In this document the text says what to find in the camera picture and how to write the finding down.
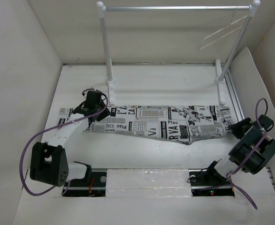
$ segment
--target horizontal bar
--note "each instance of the horizontal bar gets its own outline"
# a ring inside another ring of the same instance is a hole
[[[248,11],[250,6],[164,6],[164,7],[105,7],[106,12],[139,12],[139,11]]]

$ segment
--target white pole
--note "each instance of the white pole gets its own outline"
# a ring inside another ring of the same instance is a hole
[[[238,37],[237,37],[236,43],[233,46],[233,48],[232,48],[232,50],[231,50],[231,52],[230,52],[230,54],[229,54],[229,56],[227,58],[226,64],[225,64],[225,66],[224,66],[224,68],[222,70],[221,75],[219,77],[217,77],[217,79],[216,79],[216,81],[218,83],[223,83],[224,82],[225,74],[227,73],[227,70],[230,67],[231,62],[232,62],[233,58],[235,57],[235,54],[237,52],[237,48],[239,47],[239,45],[240,45],[240,43],[242,41],[242,38],[243,38],[243,36],[244,36],[247,28],[248,28],[250,20],[252,19],[252,17],[254,17],[254,14],[255,14],[255,12],[256,12],[256,10],[257,10],[257,8],[258,8],[259,5],[260,5],[260,0],[254,0],[252,2],[252,4],[250,5],[248,17],[246,18],[246,21],[245,21],[245,23],[244,23],[244,25],[243,25],[243,27],[242,27],[242,29],[241,29]]]
[[[97,7],[98,7],[100,24],[101,24],[101,33],[102,33],[102,39],[103,39],[106,68],[107,68],[107,82],[108,83],[113,83],[114,78],[112,76],[112,71],[111,71],[111,60],[110,60],[110,57],[109,57],[108,42],[107,42],[106,27],[105,27],[105,19],[104,19],[104,17],[105,17],[105,6],[104,6],[103,2],[98,1],[97,2]]]

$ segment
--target white tabletop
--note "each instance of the white tabletop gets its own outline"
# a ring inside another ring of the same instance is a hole
[[[218,104],[214,66],[113,66],[113,73],[116,105]],[[107,94],[105,78],[105,66],[64,66],[46,128],[57,124],[61,107],[74,107],[82,102],[81,91],[84,89],[94,87]],[[233,110],[227,92],[226,99]],[[54,132],[45,134],[43,141]],[[70,160],[91,164],[93,168],[205,168],[213,160],[227,155],[236,143],[237,139],[232,135],[185,146],[175,142],[83,132]],[[275,191],[266,169],[254,176],[238,172],[233,180],[248,192],[259,210],[253,209],[237,191],[235,198],[130,195],[72,198],[61,197],[61,188],[55,188],[40,197],[32,197],[23,190],[14,225],[275,224]],[[36,192],[48,187],[28,178],[27,183]]]

